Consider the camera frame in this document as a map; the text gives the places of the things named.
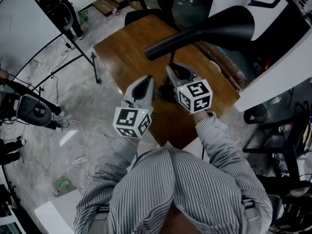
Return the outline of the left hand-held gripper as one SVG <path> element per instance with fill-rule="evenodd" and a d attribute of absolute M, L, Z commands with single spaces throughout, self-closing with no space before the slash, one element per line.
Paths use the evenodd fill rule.
<path fill-rule="evenodd" d="M 125 100 L 116 108 L 113 127 L 122 137 L 141 139 L 152 124 L 155 79 L 143 76 L 126 90 Z"/>

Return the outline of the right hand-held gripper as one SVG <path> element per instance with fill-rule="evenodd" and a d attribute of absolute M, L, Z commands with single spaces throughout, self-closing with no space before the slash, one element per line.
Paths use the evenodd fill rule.
<path fill-rule="evenodd" d="M 175 64 L 175 71 L 169 65 L 166 72 L 174 86 L 175 98 L 189 113 L 197 113 L 211 107 L 213 92 L 206 79 L 196 76 L 193 68 L 184 64 Z"/>

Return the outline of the black desk lamp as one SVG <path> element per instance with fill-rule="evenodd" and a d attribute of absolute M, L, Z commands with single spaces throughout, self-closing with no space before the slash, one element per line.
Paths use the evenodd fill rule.
<path fill-rule="evenodd" d="M 150 61 L 170 54 L 168 65 L 175 71 L 174 57 L 177 50 L 198 41 L 228 50 L 238 50 L 251 42 L 254 30 L 255 21 L 252 13 L 246 7 L 232 6 L 209 17 L 201 25 L 173 34 L 145 48 L 144 53 Z M 168 75 L 158 87 L 158 94 L 164 101 L 178 103 Z"/>

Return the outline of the person's left forearm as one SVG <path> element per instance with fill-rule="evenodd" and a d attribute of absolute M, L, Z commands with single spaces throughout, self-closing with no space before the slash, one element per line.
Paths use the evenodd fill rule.
<path fill-rule="evenodd" d="M 95 216 L 109 210 L 113 190 L 137 154 L 138 139 L 105 137 L 110 148 L 97 159 L 94 174 L 76 207 L 75 234 L 87 234 Z"/>

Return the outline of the person's right forearm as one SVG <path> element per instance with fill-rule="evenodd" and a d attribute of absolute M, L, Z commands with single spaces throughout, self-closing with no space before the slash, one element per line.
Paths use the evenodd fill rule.
<path fill-rule="evenodd" d="M 210 164 L 234 180 L 242 201 L 254 204 L 241 205 L 242 233 L 266 234 L 272 222 L 272 204 L 248 161 L 240 156 L 241 151 L 230 138 L 227 125 L 212 112 L 201 111 L 193 114 L 193 118 Z"/>

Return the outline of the wooden table with metal legs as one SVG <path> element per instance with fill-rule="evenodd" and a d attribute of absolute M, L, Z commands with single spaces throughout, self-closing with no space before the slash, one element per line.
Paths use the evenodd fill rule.
<path fill-rule="evenodd" d="M 148 15 L 108 36 L 94 49 L 121 91 L 125 92 L 130 84 L 145 75 L 152 75 L 155 87 L 159 87 L 167 75 L 165 66 L 170 56 L 149 61 L 144 49 L 174 33 L 176 31 L 172 27 L 156 16 Z M 218 117 L 239 99 L 236 89 L 193 44 L 177 50 L 175 61 L 192 67 L 208 81 L 213 92 L 210 109 Z M 170 142 L 183 149 L 197 138 L 193 118 L 180 105 L 163 101 L 155 95 L 153 108 L 149 132 L 159 145 Z"/>

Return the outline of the black office chair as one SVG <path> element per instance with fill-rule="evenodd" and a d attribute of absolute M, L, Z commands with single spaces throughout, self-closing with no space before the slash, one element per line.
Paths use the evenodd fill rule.
<path fill-rule="evenodd" d="M 180 28 L 176 25 L 172 8 L 175 0 L 157 0 L 159 9 L 148 9 L 145 1 L 146 0 L 129 0 L 129 1 L 138 1 L 141 5 L 141 10 L 135 10 L 127 13 L 125 17 L 124 26 L 129 25 L 147 15 L 155 15 L 160 20 L 165 22 L 170 27 L 174 28 L 176 31 L 180 31 Z"/>

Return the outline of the black waste bin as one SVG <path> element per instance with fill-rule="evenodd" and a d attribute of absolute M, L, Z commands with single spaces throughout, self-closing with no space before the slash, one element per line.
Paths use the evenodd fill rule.
<path fill-rule="evenodd" d="M 244 112 L 244 121 L 247 124 L 260 124 L 267 120 L 267 110 L 263 104 L 254 106 Z"/>

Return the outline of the stack of wooden steps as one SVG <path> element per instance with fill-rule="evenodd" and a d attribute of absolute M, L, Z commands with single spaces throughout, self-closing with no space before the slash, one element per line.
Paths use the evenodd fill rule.
<path fill-rule="evenodd" d="M 92 3 L 99 12 L 105 17 L 113 14 L 114 11 L 119 11 L 129 6 L 129 0 L 96 0 Z"/>

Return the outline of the person's striped shirt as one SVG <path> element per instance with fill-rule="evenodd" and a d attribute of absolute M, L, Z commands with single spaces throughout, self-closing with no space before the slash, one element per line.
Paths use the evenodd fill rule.
<path fill-rule="evenodd" d="M 228 173 L 170 146 L 140 157 L 110 201 L 115 234 L 159 234 L 177 210 L 202 234 L 239 234 L 242 192 Z"/>

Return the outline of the white and black machine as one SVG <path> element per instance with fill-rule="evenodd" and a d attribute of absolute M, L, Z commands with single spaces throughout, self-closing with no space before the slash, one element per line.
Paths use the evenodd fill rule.
<path fill-rule="evenodd" d="M 244 50 L 257 76 L 267 71 L 312 28 L 312 0 L 249 0 L 255 30 Z"/>

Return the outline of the black shelf rack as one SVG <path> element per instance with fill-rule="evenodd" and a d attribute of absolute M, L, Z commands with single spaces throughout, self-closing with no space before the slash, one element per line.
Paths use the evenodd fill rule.
<path fill-rule="evenodd" d="M 257 148 L 244 148 L 248 154 L 266 154 L 277 177 L 286 174 L 294 181 L 300 180 L 297 158 L 306 154 L 306 145 L 311 133 L 310 116 L 312 115 L 308 101 L 297 102 L 298 112 L 287 119 L 266 123 L 260 130 L 269 129 L 269 133 Z"/>

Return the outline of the whiteboard on black stand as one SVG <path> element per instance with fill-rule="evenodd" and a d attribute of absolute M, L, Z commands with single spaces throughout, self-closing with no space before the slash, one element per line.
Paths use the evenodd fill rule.
<path fill-rule="evenodd" d="M 11 80 L 21 81 L 28 64 L 63 36 L 38 0 L 0 0 L 0 60 Z"/>

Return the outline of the white table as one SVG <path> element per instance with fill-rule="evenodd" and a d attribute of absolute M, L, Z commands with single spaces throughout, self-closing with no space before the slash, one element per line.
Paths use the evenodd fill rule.
<path fill-rule="evenodd" d="M 35 215 L 48 234 L 74 234 L 76 206 L 82 199 L 73 190 L 35 209 Z"/>

